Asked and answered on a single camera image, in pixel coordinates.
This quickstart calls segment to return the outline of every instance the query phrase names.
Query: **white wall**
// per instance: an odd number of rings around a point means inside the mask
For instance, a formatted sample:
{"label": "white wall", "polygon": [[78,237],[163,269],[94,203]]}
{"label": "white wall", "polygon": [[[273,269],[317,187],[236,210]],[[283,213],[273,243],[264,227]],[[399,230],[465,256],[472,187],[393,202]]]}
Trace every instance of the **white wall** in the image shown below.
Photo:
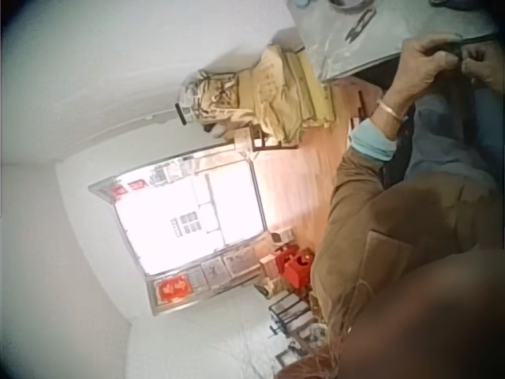
{"label": "white wall", "polygon": [[124,378],[130,324],[75,239],[54,167],[2,179],[2,360],[20,379]]}
{"label": "white wall", "polygon": [[2,35],[4,163],[57,159],[171,109],[188,75],[244,69],[276,35],[300,46],[285,0],[27,3]]}
{"label": "white wall", "polygon": [[284,336],[271,336],[268,301],[252,286],[133,323],[127,379],[269,379]]}
{"label": "white wall", "polygon": [[145,126],[57,164],[63,202],[77,241],[112,302],[129,320],[151,314],[144,278],[133,262],[112,207],[88,186],[158,159],[222,143],[178,120]]}

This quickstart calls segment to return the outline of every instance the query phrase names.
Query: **jeans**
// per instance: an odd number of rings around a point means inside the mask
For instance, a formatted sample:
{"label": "jeans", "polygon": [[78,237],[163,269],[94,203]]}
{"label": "jeans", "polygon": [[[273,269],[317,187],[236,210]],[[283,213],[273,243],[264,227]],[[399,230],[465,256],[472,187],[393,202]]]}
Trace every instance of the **jeans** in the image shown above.
{"label": "jeans", "polygon": [[503,99],[488,89],[475,91],[477,138],[466,145],[456,133],[442,95],[416,102],[413,151],[406,180],[427,171],[460,174],[503,192]]}

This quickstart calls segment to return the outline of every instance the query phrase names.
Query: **floor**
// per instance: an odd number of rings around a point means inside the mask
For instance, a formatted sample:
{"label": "floor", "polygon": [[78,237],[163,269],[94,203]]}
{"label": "floor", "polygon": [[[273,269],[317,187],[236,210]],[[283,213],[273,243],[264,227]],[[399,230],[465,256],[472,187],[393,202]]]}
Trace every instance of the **floor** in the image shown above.
{"label": "floor", "polygon": [[261,152],[254,160],[269,231],[293,228],[301,247],[316,251],[330,211],[333,178],[347,149],[349,119],[357,117],[362,90],[370,114],[378,88],[352,79],[332,87],[337,122],[307,129],[297,150]]}

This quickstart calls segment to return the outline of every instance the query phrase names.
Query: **red decoration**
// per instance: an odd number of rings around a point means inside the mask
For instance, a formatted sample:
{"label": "red decoration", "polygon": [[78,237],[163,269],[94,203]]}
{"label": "red decoration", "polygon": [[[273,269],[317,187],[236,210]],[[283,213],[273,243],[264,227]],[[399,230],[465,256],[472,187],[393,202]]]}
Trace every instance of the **red decoration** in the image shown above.
{"label": "red decoration", "polygon": [[302,250],[286,264],[284,278],[294,288],[300,290],[310,284],[310,268],[314,254],[309,249]]}
{"label": "red decoration", "polygon": [[275,264],[277,265],[279,274],[282,275],[284,273],[284,267],[286,266],[286,263],[291,259],[291,257],[294,257],[294,255],[296,255],[299,249],[300,246],[292,245],[292,246],[283,246],[275,251],[275,253],[277,254],[275,256]]}
{"label": "red decoration", "polygon": [[158,286],[159,298],[163,302],[174,302],[193,293],[187,275],[175,276],[161,282]]}
{"label": "red decoration", "polygon": [[147,187],[148,184],[145,180],[139,179],[136,180],[135,182],[128,183],[129,188],[131,188],[134,191],[142,190],[143,188]]}
{"label": "red decoration", "polygon": [[113,195],[116,199],[118,199],[119,197],[121,197],[121,196],[123,196],[123,195],[126,195],[126,194],[128,193],[128,190],[127,190],[124,186],[122,186],[122,185],[120,185],[120,184],[118,184],[118,185],[116,185],[116,186],[112,187],[112,188],[110,189],[110,191],[112,192],[112,195]]}

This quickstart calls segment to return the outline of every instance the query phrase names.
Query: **brown jacket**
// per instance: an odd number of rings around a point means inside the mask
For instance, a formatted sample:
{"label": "brown jacket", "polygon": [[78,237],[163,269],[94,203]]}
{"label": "brown jacket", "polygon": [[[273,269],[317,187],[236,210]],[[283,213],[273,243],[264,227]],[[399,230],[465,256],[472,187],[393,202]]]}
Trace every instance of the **brown jacket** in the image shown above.
{"label": "brown jacket", "polygon": [[400,276],[474,248],[503,247],[503,198],[462,176],[432,172],[384,190],[381,163],[349,149],[337,170],[327,230],[312,266],[323,316],[345,334]]}

